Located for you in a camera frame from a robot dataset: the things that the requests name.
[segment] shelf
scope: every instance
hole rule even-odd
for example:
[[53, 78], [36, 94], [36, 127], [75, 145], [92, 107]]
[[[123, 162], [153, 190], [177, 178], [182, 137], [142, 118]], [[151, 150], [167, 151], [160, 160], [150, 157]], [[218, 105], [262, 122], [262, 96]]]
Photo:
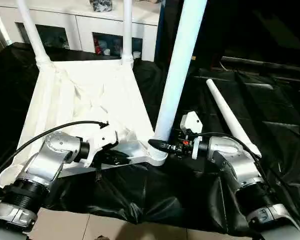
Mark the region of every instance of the shelf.
[[[26, 0], [30, 10], [123, 21], [123, 0], [113, 0], [113, 10], [95, 12], [89, 0]], [[0, 0], [0, 7], [17, 8], [16, 0]], [[132, 22], [158, 26], [161, 3], [132, 1]]]

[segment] floor tile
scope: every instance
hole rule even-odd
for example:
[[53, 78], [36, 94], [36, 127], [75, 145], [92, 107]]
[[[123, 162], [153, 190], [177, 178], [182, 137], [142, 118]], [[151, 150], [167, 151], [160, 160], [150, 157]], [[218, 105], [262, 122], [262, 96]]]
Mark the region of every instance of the floor tile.
[[33, 240], [82, 240], [88, 218], [88, 214], [41, 208], [29, 237]]
[[148, 222], [134, 225], [115, 218], [90, 215], [83, 240], [96, 240], [99, 236], [109, 240], [186, 240], [187, 230]]
[[252, 240], [250, 237], [237, 237], [216, 232], [188, 229], [187, 240]]

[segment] items in cabinet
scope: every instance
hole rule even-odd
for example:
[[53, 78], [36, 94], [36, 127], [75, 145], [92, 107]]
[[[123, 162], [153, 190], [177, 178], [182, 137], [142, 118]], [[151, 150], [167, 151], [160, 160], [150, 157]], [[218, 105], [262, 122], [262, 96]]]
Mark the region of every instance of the items in cabinet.
[[[23, 41], [26, 44], [30, 44], [30, 40], [27, 35], [24, 24], [22, 22], [16, 22], [15, 24], [23, 38]], [[66, 35], [66, 30], [63, 27], [39, 24], [36, 24], [35, 26], [38, 30], [38, 33], [44, 46], [70, 49]]]
[[[98, 55], [110, 55], [121, 57], [123, 48], [123, 37], [118, 35], [92, 33], [94, 50]], [[143, 40], [141, 38], [132, 38], [132, 52], [135, 58], [141, 58]]]

